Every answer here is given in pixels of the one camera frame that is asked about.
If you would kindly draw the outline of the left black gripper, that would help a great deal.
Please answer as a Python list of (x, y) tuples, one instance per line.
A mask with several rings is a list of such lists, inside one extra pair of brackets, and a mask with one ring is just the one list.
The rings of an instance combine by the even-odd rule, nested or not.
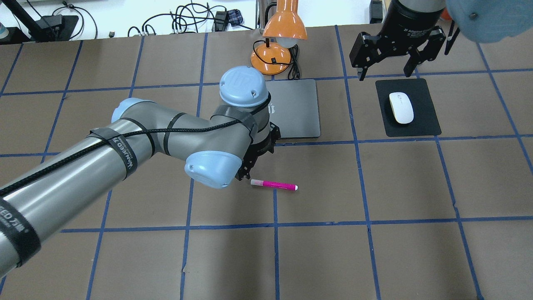
[(250, 179), (250, 171), (255, 166), (258, 157), (264, 155), (266, 152), (274, 153), (274, 146), (278, 140), (281, 139), (280, 128), (272, 122), (268, 123), (268, 135), (264, 140), (257, 144), (250, 144), (244, 158), (242, 165), (236, 173), (236, 179), (241, 181), (243, 178)]

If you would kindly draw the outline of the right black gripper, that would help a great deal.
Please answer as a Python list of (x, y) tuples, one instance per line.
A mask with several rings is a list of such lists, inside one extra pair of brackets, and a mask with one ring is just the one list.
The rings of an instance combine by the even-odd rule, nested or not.
[(444, 0), (393, 0), (380, 32), (360, 32), (349, 54), (360, 81), (371, 66), (388, 57), (409, 55), (403, 69), (410, 77), (417, 66), (434, 61), (446, 35), (436, 23), (446, 7)]

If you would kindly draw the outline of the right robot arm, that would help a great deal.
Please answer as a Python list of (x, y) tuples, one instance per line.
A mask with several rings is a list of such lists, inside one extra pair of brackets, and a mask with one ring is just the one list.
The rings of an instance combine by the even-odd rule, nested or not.
[(349, 54), (364, 80), (368, 68), (388, 57), (409, 55), (409, 77), (442, 46), (448, 54), (457, 36), (476, 43), (499, 42), (532, 27), (531, 0), (393, 0), (379, 34), (358, 34)]

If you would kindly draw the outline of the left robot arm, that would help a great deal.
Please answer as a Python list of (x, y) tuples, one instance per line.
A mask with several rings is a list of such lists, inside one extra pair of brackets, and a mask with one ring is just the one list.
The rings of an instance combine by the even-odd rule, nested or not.
[(280, 137), (269, 121), (271, 94), (257, 69), (238, 66), (221, 77), (219, 95), (221, 105), (208, 120), (125, 99), (110, 125), (92, 129), (55, 159), (2, 186), (2, 277), (155, 154), (183, 160), (185, 173), (211, 188), (249, 178), (257, 158), (273, 152)]

